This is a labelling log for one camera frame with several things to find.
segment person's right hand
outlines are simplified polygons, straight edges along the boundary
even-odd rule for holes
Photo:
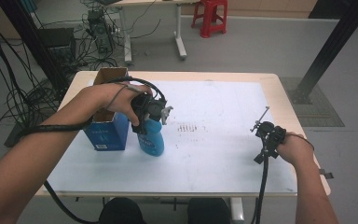
[[[301,134],[287,133],[282,144],[277,147],[278,154],[297,167],[313,161],[313,146]]]

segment blue box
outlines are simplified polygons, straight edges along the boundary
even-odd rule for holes
[[[101,68],[94,85],[127,75],[127,68]],[[97,151],[124,150],[129,126],[130,122],[125,115],[102,109],[94,114],[93,122],[84,132]]]

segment red plastic stool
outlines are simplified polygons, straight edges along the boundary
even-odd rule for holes
[[[204,5],[203,14],[199,14],[200,4]],[[217,15],[217,7],[223,6],[223,18]],[[202,27],[200,35],[204,38],[211,36],[211,33],[221,31],[223,34],[226,33],[226,23],[227,23],[227,0],[200,0],[196,3],[194,8],[194,17],[193,22],[191,23],[191,28],[194,28],[194,23],[198,18],[203,18]],[[212,22],[220,20],[222,24],[212,25]]]

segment black pants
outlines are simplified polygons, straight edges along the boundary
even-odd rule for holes
[[[230,213],[221,198],[193,198],[187,208],[188,224],[229,224]],[[114,198],[100,214],[100,224],[145,224],[141,209],[128,198]]]

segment blue bottle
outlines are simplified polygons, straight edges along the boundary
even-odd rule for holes
[[[141,149],[152,156],[160,156],[164,151],[164,140],[161,135],[162,125],[160,122],[148,119],[145,121],[147,134],[138,134]]]

